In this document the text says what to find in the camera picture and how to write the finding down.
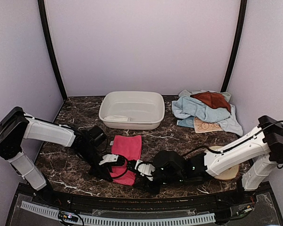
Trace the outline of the white plastic basin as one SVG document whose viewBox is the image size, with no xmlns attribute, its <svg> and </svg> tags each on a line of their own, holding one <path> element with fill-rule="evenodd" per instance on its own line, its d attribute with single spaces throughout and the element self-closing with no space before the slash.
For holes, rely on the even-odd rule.
<svg viewBox="0 0 283 226">
<path fill-rule="evenodd" d="M 130 121 L 107 121 L 108 115 L 130 117 Z M 100 106 L 99 118 L 109 128 L 152 130 L 165 116 L 165 102 L 156 92 L 114 91 L 108 93 Z"/>
</svg>

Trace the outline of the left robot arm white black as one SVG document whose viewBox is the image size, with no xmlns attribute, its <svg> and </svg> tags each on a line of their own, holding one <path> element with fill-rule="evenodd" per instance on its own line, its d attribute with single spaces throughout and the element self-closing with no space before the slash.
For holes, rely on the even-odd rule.
<svg viewBox="0 0 283 226">
<path fill-rule="evenodd" d="M 103 166 L 97 147 L 106 140 L 99 126 L 78 130 L 67 125 L 55 124 L 26 114 L 21 107 L 14 107 L 0 122 L 0 157 L 39 191 L 39 198 L 47 205 L 57 202 L 57 194 L 49 189 L 49 182 L 24 153 L 24 139 L 33 139 L 72 148 L 91 167 L 91 174 L 111 182 L 113 179 Z"/>
</svg>

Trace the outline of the pink towel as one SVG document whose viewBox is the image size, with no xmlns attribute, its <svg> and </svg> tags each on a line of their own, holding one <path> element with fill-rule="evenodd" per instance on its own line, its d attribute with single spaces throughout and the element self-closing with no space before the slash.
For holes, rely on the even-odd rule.
<svg viewBox="0 0 283 226">
<path fill-rule="evenodd" d="M 124 137 L 116 135 L 111 148 L 112 154 L 124 156 L 127 160 L 138 160 L 142 153 L 142 137 L 140 135 L 134 137 Z M 132 186 L 135 183 L 136 174 L 127 171 L 123 176 L 113 179 L 114 183 Z"/>
</svg>

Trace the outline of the white embroidered towel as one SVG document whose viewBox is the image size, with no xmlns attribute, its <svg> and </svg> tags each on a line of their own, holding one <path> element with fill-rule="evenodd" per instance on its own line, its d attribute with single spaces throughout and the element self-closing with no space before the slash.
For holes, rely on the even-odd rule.
<svg viewBox="0 0 283 226">
<path fill-rule="evenodd" d="M 122 115 L 108 115 L 104 118 L 107 121 L 130 121 L 130 117 Z"/>
</svg>

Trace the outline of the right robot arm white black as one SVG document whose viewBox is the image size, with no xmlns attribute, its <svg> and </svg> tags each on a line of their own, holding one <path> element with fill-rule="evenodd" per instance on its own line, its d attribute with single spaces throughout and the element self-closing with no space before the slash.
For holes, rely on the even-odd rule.
<svg viewBox="0 0 283 226">
<path fill-rule="evenodd" d="M 134 187 L 158 194 L 162 185 L 202 184 L 233 166 L 256 158 L 231 195 L 235 204 L 242 204 L 275 168 L 283 168 L 283 120 L 264 115 L 258 121 L 258 126 L 249 133 L 216 150 L 201 145 L 184 154 L 163 150 L 150 162 L 138 160 L 134 169 L 141 179 Z"/>
</svg>

